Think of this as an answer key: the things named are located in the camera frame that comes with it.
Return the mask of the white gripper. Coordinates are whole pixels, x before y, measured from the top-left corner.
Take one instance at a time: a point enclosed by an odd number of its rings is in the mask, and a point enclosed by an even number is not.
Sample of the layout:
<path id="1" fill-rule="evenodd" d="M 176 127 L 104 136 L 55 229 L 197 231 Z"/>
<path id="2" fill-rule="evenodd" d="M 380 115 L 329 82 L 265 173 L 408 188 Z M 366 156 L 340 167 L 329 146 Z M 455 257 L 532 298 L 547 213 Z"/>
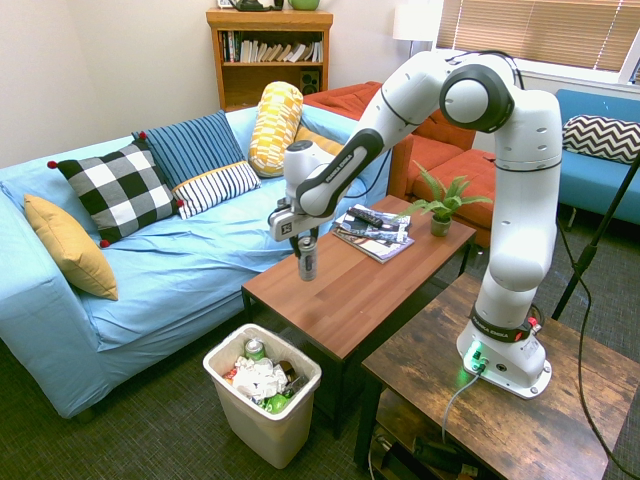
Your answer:
<path id="1" fill-rule="evenodd" d="M 289 239 L 297 258 L 300 257 L 298 235 L 310 230 L 311 244 L 315 245 L 319 235 L 321 218 L 306 213 L 296 213 L 291 200 L 283 197 L 277 200 L 276 209 L 268 217 L 271 237 L 276 241 Z"/>

